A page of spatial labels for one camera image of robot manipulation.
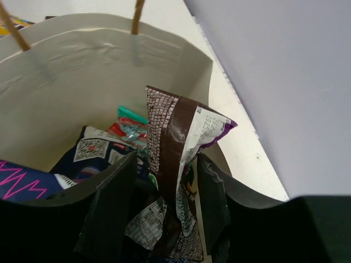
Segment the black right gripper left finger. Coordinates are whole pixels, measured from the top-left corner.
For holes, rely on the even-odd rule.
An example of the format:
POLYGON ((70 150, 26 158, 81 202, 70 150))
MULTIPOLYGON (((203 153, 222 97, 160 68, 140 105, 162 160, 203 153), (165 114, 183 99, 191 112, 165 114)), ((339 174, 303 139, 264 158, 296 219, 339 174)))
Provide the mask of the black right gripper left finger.
POLYGON ((48 199, 1 201, 1 262, 119 262, 136 175, 130 153, 48 199))

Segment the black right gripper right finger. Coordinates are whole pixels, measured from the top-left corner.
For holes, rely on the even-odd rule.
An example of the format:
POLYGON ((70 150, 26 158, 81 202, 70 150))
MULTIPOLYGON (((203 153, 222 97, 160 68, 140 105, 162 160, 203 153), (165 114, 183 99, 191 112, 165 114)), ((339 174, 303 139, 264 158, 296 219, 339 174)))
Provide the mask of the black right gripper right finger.
POLYGON ((197 178, 207 254, 213 262, 350 262, 350 197, 283 202, 222 171, 206 155, 197 178))

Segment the dark purple nut snack bag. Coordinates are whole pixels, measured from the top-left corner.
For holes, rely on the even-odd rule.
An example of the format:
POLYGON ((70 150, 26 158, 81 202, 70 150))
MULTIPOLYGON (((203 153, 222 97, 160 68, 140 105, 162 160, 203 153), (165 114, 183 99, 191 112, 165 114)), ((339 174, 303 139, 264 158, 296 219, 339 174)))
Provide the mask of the dark purple nut snack bag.
POLYGON ((135 151, 137 147, 131 142, 84 126, 74 147, 48 173, 2 160, 1 199, 15 203, 48 199, 103 172, 135 151))

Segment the teal Fox's candy bag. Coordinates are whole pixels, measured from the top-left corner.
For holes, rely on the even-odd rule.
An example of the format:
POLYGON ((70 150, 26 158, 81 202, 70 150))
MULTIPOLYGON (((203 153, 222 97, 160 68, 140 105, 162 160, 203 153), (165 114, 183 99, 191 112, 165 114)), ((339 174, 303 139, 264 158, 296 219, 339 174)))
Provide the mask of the teal Fox's candy bag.
POLYGON ((147 147, 148 120, 124 106, 118 107, 117 121, 107 132, 136 148, 147 147))

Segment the brown Hershey's chocolate bar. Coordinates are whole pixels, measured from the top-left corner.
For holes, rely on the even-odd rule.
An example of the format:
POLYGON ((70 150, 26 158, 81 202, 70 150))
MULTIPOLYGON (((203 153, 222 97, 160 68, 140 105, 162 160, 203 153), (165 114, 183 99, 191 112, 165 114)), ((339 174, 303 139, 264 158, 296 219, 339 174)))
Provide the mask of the brown Hershey's chocolate bar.
POLYGON ((226 136, 236 122, 189 98, 146 86, 149 180, 157 191, 127 224, 128 238, 155 256, 202 262, 189 164, 226 136))

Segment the yellow M&M's packet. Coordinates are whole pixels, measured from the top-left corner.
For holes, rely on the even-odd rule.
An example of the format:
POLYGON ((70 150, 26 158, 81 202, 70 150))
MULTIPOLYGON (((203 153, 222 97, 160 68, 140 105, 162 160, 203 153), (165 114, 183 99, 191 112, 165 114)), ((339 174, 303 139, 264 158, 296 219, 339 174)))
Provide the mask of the yellow M&M's packet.
MULTIPOLYGON (((34 22, 30 22, 12 15, 10 16, 10 19, 17 30, 21 30, 22 28, 26 28, 35 24, 34 22)), ((0 37, 3 38, 9 34, 10 32, 8 31, 8 28, 6 27, 5 23, 1 19, 0 37)))

